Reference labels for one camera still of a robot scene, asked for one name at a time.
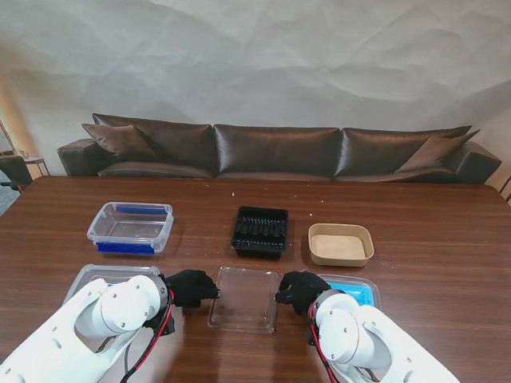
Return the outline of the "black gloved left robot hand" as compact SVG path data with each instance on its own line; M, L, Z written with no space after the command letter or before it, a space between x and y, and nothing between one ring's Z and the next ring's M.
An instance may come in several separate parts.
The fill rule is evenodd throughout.
M199 308L203 300L217 299L222 291L203 270L183 270L164 279L174 306Z

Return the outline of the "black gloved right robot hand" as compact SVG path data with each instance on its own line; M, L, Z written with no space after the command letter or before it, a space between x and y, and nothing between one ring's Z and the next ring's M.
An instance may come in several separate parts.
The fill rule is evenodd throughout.
M295 313L301 315L308 312L317 297L330 288L327 282L309 271L290 271L283 276L275 301L291 305Z

